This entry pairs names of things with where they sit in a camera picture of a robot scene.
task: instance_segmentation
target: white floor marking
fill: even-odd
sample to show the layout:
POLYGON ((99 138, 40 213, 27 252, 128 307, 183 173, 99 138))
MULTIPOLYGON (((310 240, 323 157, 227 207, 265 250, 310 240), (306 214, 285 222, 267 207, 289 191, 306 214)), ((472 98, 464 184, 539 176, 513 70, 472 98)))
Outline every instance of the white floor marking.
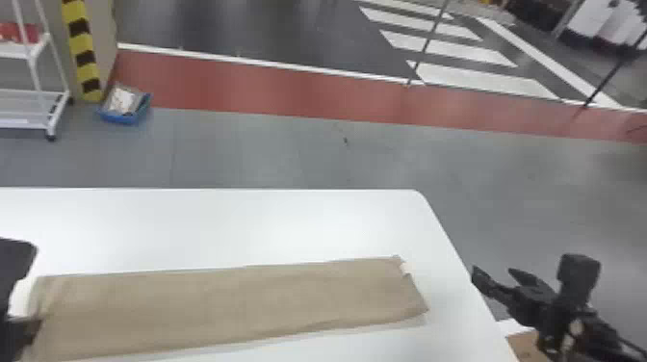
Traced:
MULTIPOLYGON (((381 33, 387 40, 389 40, 391 45, 397 48, 420 51, 425 45, 425 39, 420 37, 408 36, 386 30, 382 30, 381 33)), ((495 50, 485 49, 478 46, 455 44, 435 39, 429 41, 427 53, 494 65, 517 66, 503 54, 495 50)))
MULTIPOLYGON (((562 99, 562 102, 566 104, 571 104, 573 106, 582 106, 584 104, 583 100, 575 100, 575 99, 562 99)), ((613 110, 613 111, 622 111, 622 112, 632 112, 632 113, 637 113, 637 114, 647 114, 647 109, 644 108, 635 108, 635 107, 625 107, 625 106, 604 106, 598 103, 591 103, 588 105, 589 108, 600 108, 603 110, 613 110)))
POLYGON ((389 32, 387 30, 381 30, 380 33, 396 48, 419 52, 425 46, 424 38, 389 32))
MULTIPOLYGON (((231 56, 219 55, 219 54, 209 54, 209 53, 192 52, 192 51, 179 50, 179 49, 160 48, 157 46, 132 44, 132 43, 126 43, 126 42, 120 42, 118 44, 118 48, 123 50, 142 52, 142 53, 164 54, 164 55, 170 55, 174 57, 201 59, 205 61, 227 62, 227 63, 235 63, 239 65, 259 65, 259 66, 273 67, 273 68, 279 68, 279 69, 306 71, 310 73, 338 75, 342 77, 370 79, 370 80, 385 81, 385 82, 391 82, 391 83, 404 84, 407 81, 406 78, 391 77, 387 75, 338 70, 338 69, 309 66, 309 65, 292 65, 292 64, 280 63, 280 62, 260 61, 257 59, 250 59, 250 58, 231 57, 231 56)), ((414 80, 412 84, 422 85, 423 82, 414 80)))
MULTIPOLYGON (((432 16, 438 16, 438 13, 440 13, 440 10, 438 10, 437 8, 432 8, 425 5, 406 3, 400 0, 356 0, 356 1, 381 5, 383 7, 388 7, 388 8, 407 10, 414 13, 424 13, 432 16)), ((453 20, 453 16, 449 15, 448 13, 444 13, 443 18, 448 20, 453 20)))
POLYGON ((529 78, 443 65, 431 65, 429 63, 420 63, 420 66, 418 66, 418 75, 428 84, 527 95, 537 98, 559 99, 550 90, 542 86, 541 83, 529 78))
MULTIPOLYGON (((399 26, 403 26, 411 29, 429 31, 431 30, 431 27, 433 26, 433 23, 434 23, 431 20, 424 20, 416 17, 399 15, 396 13, 382 12, 379 10, 373 10, 373 9, 367 9, 367 8, 359 8, 359 9, 372 21, 377 21, 385 24, 399 25, 399 26)), ((443 34, 446 36, 482 41, 482 39, 479 38, 478 35, 474 34, 474 32, 472 32, 471 30, 465 27, 458 26, 458 25, 438 24, 438 28, 436 29, 436 31, 438 32, 438 34, 443 34)))
MULTIPOLYGON (((595 88, 588 84, 580 76, 569 70, 567 67, 559 64, 554 61, 552 58, 546 54, 539 51, 534 46, 528 44, 525 40, 517 37, 514 33, 507 30, 503 25, 497 23, 494 20, 477 17, 477 20, 480 21, 483 25, 489 28, 491 31, 495 32, 502 38, 509 41, 511 44, 515 45, 517 48, 521 49, 524 53, 528 54, 536 61, 543 64, 547 69, 551 70, 556 76, 561 78, 564 82, 571 85, 576 90, 580 91, 582 94, 588 96, 595 91, 595 88)), ((600 92, 596 97, 595 101, 607 107, 620 107, 620 104, 613 100, 608 95, 600 92)))

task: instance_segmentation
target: black pole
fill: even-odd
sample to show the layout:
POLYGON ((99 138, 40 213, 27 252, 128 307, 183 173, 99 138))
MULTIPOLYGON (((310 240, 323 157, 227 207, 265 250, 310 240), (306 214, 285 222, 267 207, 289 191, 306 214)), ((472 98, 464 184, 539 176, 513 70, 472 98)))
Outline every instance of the black pole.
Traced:
POLYGON ((416 65, 413 67, 413 74, 409 75, 409 79, 406 81, 407 86, 411 85, 411 81, 413 80, 413 75, 418 74, 417 73, 418 65, 420 65, 420 62, 423 60, 425 52, 427 51, 427 47, 431 42, 431 38, 433 38, 433 35, 436 33, 436 28, 438 28, 438 24, 440 24, 440 20, 443 18, 443 14, 445 13, 447 6, 450 5, 451 1, 452 0, 445 0, 445 2, 443 3, 443 6, 440 8, 440 12, 438 13, 438 15, 436 15, 436 21, 433 23, 431 30, 429 30, 429 33, 427 34, 427 40, 425 40, 425 45, 423 45, 423 49, 420 51, 420 56, 418 57, 418 61, 416 62, 416 65))
POLYGON ((593 101, 593 98, 595 98, 595 96, 598 95, 598 93, 602 90, 602 88, 604 88, 607 85, 608 81, 610 81, 611 78, 613 78, 615 73, 617 73, 618 70, 620 70, 622 65, 624 65, 627 62, 627 60, 630 57, 630 54, 637 49, 637 47, 642 43, 643 40, 645 40, 645 37, 647 37, 647 30, 645 30, 640 36, 640 38, 638 38, 638 40, 635 41, 634 45, 632 45, 631 50, 628 51, 627 54, 625 54, 624 56, 620 57, 620 59, 618 60, 618 63, 616 63, 613 69, 607 74, 607 76, 602 81, 602 83, 600 83, 600 86, 598 86, 598 88, 593 92, 593 94, 591 94, 591 96, 588 97, 588 99, 586 99, 586 102, 584 102, 584 104, 582 105, 583 107, 588 107, 588 105, 593 101))

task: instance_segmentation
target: beige cloth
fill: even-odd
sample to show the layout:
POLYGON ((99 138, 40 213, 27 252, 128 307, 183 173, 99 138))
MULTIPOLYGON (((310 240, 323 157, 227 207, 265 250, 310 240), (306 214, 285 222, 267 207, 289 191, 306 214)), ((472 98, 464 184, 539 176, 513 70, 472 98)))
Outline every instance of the beige cloth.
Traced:
POLYGON ((38 361, 189 349, 375 323, 427 306, 401 259, 45 276, 38 361))

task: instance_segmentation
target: zebra crossing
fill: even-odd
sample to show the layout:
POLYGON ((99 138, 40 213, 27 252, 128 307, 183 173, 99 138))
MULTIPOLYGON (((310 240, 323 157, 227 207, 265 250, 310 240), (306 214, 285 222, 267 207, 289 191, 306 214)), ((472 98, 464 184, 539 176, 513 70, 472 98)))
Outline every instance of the zebra crossing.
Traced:
MULTIPOLYGON (((413 55, 420 52, 426 39, 421 31, 428 32, 434 25, 430 15, 437 16, 438 9, 400 0, 355 0, 360 11, 380 29, 384 38, 402 51, 410 66, 413 55)), ((547 99, 559 99, 551 90, 530 77, 502 74, 498 69, 513 70, 518 65, 496 49, 487 47, 474 31, 460 24, 457 15, 443 16, 436 28, 442 39, 432 39, 425 49, 426 57, 417 69, 418 76, 427 84, 457 87, 478 91, 493 91, 547 99), (455 66, 435 64, 434 56, 454 60, 455 66), (477 62, 491 66, 491 71, 461 67, 463 62, 477 62)))

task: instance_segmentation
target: white table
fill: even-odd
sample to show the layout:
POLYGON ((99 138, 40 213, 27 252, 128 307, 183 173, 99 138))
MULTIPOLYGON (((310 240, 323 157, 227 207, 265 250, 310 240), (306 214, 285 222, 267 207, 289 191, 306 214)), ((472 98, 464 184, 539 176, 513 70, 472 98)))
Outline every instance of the white table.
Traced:
POLYGON ((111 361, 516 361, 438 219, 415 192, 0 189, 0 235, 39 247, 29 277, 14 290, 14 313, 25 310, 43 274, 394 254, 430 308, 406 323, 111 361))

